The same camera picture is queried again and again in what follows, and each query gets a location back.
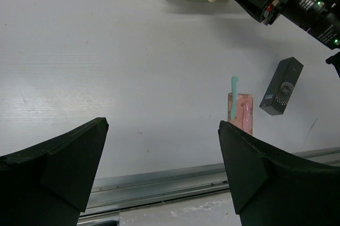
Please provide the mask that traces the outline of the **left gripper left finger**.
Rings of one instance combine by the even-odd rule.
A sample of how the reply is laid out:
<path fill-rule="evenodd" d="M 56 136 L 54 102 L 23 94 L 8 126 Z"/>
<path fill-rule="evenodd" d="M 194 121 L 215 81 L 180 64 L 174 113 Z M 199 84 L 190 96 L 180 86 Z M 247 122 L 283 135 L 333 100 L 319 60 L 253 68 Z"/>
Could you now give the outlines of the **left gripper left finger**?
<path fill-rule="evenodd" d="M 108 132 L 104 117 L 1 157 L 1 225 L 76 225 Z"/>

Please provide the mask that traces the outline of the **black cosmetic box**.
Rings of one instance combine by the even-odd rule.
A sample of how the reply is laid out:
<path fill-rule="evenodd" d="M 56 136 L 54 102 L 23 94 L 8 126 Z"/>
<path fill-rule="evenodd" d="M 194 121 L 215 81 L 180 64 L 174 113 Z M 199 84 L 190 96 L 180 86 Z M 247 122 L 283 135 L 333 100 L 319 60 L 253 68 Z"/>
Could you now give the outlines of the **black cosmetic box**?
<path fill-rule="evenodd" d="M 282 115 L 303 67 L 304 65 L 294 57 L 281 60 L 259 107 L 271 116 Z"/>

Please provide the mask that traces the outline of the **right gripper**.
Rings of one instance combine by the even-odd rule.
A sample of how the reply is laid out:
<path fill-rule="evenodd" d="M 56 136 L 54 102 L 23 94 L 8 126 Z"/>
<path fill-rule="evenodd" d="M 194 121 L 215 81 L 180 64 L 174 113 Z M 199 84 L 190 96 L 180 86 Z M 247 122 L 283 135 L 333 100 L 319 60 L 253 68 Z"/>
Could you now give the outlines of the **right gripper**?
<path fill-rule="evenodd" d="M 271 25 L 282 15 L 327 48 L 339 48 L 337 0 L 235 0 L 253 19 Z"/>

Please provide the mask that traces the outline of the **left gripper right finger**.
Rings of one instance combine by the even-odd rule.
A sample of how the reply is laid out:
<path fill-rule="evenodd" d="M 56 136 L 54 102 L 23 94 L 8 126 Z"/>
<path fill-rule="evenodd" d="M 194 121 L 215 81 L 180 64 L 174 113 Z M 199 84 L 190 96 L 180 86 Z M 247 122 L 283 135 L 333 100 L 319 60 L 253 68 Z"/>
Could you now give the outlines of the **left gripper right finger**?
<path fill-rule="evenodd" d="M 339 168 L 267 144 L 229 122 L 218 130 L 242 225 L 339 225 Z"/>

